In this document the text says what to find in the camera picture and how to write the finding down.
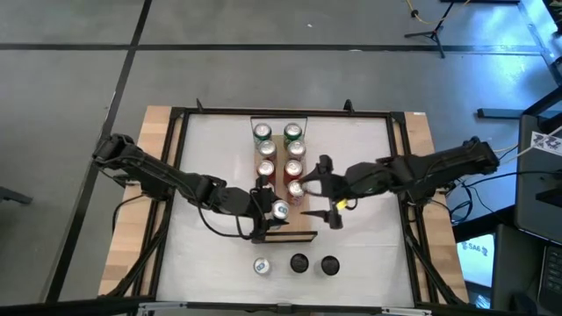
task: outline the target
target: wooden tray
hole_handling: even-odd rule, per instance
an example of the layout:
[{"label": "wooden tray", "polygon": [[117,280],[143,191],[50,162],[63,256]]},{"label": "wooden tray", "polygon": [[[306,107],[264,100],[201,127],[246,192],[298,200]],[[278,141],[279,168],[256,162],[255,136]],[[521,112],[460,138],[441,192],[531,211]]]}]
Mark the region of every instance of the wooden tray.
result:
[{"label": "wooden tray", "polygon": [[[283,200],[290,202],[289,192],[287,187],[283,184],[283,174],[285,164],[289,160],[289,154],[285,150],[284,135],[272,135],[271,140],[277,146],[277,162],[275,164],[275,194]],[[255,170],[262,162],[262,156],[259,155],[257,150],[254,153]],[[302,160],[302,174],[306,174],[306,162]],[[312,241],[316,237],[317,232],[311,231],[309,216],[300,214],[303,211],[310,211],[310,204],[308,203],[308,195],[303,197],[302,203],[299,206],[291,205],[289,203],[289,225],[283,225],[278,230],[270,230],[265,235],[264,242],[299,242],[299,241]]]}]

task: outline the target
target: black round cap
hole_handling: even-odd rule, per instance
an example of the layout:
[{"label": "black round cap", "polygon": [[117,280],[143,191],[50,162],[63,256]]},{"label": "black round cap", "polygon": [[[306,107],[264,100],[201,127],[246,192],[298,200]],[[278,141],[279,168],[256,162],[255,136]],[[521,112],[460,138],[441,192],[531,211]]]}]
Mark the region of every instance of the black round cap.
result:
[{"label": "black round cap", "polygon": [[322,259],[322,271],[329,276],[335,276],[340,270],[340,262],[332,255],[327,255]]},{"label": "black round cap", "polygon": [[297,273],[303,273],[308,269],[308,258],[303,254],[291,257],[291,269]]}]

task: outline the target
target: gray floor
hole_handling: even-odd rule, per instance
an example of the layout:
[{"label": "gray floor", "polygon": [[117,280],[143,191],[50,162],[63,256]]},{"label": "gray floor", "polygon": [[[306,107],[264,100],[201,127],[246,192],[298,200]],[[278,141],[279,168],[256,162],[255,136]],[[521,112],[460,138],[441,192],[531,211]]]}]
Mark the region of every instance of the gray floor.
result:
[{"label": "gray floor", "polygon": [[[540,0],[524,0],[556,56]],[[440,18],[437,0],[414,1]],[[0,43],[129,43],[141,0],[4,0]],[[447,45],[534,46],[514,5],[456,6]],[[431,28],[395,0],[154,1],[141,43],[420,45],[403,33]],[[0,204],[0,305],[41,300],[125,52],[0,51],[0,185],[33,196]],[[437,149],[478,135],[494,148],[517,142],[515,121],[477,120],[479,107],[522,109],[555,87],[540,55],[391,52],[138,52],[114,132],[136,136],[149,104],[208,107],[425,111]],[[502,167],[511,171],[515,165]],[[492,195],[492,188],[504,188]],[[493,209],[513,203],[515,179],[479,185]],[[93,298],[122,190],[100,179],[68,271],[63,299]],[[451,196],[451,206],[465,199]],[[478,203],[473,216],[486,210]]]}]

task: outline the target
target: yellow tag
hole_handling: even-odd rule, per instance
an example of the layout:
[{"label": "yellow tag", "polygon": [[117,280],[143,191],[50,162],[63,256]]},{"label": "yellow tag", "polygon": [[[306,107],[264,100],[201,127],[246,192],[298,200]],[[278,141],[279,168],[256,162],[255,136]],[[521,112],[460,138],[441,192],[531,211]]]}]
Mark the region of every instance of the yellow tag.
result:
[{"label": "yellow tag", "polygon": [[347,205],[348,205],[348,200],[347,200],[347,199],[343,199],[343,200],[341,200],[340,202],[338,202],[338,203],[335,205],[335,208],[337,208],[338,211],[341,211],[341,210],[343,210],[343,209],[345,208],[345,206],[347,206]]}]

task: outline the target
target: tripod stand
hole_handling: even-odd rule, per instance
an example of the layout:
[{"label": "tripod stand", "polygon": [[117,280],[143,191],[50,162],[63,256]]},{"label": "tripod stand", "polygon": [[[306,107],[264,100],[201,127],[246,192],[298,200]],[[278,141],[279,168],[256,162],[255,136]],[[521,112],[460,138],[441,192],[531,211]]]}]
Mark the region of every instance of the tripod stand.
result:
[{"label": "tripod stand", "polygon": [[[455,4],[455,3],[451,1],[450,4],[449,4],[449,7],[447,8],[447,11],[443,14],[441,19],[439,20],[439,24],[437,24],[436,28],[433,31],[409,33],[409,34],[405,34],[404,37],[405,38],[411,38],[411,37],[416,37],[416,36],[424,36],[424,37],[427,37],[430,40],[433,40],[437,44],[437,48],[439,48],[439,53],[441,53],[441,58],[445,58],[445,52],[443,51],[443,46],[441,45],[441,40],[439,40],[439,31],[441,31],[441,29],[443,28],[442,27],[443,21],[447,18],[447,15],[449,15],[450,9],[453,7],[453,4]],[[418,14],[418,10],[412,11],[412,13],[411,13],[412,18],[415,18],[415,16],[417,14]]]}]

